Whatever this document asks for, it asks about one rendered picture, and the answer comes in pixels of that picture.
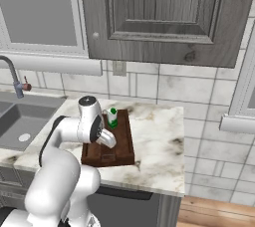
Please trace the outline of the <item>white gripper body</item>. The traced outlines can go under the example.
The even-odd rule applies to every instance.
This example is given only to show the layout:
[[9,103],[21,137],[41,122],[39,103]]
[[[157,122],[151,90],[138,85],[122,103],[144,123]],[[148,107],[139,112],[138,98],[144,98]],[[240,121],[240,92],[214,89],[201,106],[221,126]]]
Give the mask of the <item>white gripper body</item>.
[[116,146],[117,141],[115,136],[109,132],[107,129],[103,129],[101,136],[98,139],[98,143],[99,144],[103,144],[105,146],[107,146],[108,148],[113,148]]

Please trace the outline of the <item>brown wooden tray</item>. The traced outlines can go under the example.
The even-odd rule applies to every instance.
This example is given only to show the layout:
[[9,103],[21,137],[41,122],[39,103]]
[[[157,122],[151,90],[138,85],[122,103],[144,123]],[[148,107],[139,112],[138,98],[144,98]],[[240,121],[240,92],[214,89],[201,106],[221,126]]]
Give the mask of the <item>brown wooden tray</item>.
[[118,125],[111,129],[106,123],[106,129],[116,138],[117,144],[108,148],[96,142],[83,144],[81,163],[93,167],[110,167],[134,165],[134,150],[130,132],[127,110],[118,110]]

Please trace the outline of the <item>white and green carton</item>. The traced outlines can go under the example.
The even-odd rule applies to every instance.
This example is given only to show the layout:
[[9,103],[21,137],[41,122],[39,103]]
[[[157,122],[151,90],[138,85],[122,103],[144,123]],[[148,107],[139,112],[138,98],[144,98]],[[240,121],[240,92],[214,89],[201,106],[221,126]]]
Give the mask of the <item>white and green carton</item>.
[[108,110],[108,125],[111,128],[115,128],[118,125],[118,110],[115,108]]

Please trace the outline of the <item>dark dishwasher front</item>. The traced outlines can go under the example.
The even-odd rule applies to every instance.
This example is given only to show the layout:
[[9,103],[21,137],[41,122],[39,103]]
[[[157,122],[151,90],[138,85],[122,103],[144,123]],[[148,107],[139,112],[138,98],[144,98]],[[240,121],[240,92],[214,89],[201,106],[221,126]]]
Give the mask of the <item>dark dishwasher front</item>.
[[104,194],[95,193],[88,197],[92,213],[101,227],[156,227],[159,195],[145,193],[141,200],[137,191],[103,187]]

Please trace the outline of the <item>grey sink basin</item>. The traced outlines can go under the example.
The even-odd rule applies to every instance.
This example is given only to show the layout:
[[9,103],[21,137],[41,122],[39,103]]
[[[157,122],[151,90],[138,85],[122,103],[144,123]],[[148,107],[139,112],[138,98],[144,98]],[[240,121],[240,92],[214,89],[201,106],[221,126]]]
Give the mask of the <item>grey sink basin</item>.
[[0,148],[24,151],[64,101],[0,92]]

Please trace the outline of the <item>white window sill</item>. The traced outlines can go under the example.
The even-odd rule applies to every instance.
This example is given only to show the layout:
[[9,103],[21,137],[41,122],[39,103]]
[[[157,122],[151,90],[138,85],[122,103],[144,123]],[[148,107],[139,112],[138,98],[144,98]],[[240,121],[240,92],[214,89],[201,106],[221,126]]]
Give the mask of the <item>white window sill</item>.
[[6,55],[6,57],[12,61],[18,70],[87,76],[101,76],[103,74],[101,60],[26,55]]
[[224,114],[219,129],[229,132],[255,134],[255,118]]

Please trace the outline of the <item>grey base cupboard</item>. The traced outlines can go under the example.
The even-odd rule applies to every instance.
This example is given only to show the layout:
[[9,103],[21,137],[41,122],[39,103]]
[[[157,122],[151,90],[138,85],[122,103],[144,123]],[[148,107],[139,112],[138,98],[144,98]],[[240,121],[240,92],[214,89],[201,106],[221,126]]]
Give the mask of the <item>grey base cupboard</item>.
[[35,171],[0,166],[0,205],[25,209],[25,196]]

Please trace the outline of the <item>grey curved tap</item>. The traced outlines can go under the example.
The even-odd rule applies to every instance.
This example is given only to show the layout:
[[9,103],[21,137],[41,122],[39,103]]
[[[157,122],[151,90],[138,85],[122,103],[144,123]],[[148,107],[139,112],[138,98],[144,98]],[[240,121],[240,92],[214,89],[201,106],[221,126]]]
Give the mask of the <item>grey curved tap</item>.
[[0,60],[4,61],[8,65],[12,79],[13,79],[13,86],[14,86],[16,96],[18,99],[22,99],[24,97],[23,86],[18,80],[18,77],[17,77],[17,74],[16,74],[16,71],[15,71],[12,61],[5,56],[0,56]]

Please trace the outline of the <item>grey wooden cupboard door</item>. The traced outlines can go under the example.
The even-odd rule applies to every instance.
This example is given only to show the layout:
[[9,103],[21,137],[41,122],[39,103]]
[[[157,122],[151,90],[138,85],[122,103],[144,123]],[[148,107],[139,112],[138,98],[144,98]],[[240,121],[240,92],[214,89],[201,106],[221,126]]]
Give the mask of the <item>grey wooden cupboard door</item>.
[[252,1],[83,0],[89,57],[234,68]]

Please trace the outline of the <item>white framed window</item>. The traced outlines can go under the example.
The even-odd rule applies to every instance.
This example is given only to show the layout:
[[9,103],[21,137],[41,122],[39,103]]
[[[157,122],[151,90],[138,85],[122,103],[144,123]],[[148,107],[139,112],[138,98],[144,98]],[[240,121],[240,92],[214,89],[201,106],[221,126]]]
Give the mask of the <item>white framed window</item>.
[[82,0],[0,0],[0,50],[86,56]]
[[255,117],[255,23],[228,114]]

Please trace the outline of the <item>grey wall socket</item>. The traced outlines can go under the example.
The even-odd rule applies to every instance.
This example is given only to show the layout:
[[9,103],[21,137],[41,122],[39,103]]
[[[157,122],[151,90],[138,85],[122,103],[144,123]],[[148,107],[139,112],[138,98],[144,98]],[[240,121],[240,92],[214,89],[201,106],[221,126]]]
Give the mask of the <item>grey wall socket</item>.
[[125,77],[127,75],[127,63],[123,61],[113,61],[113,75]]

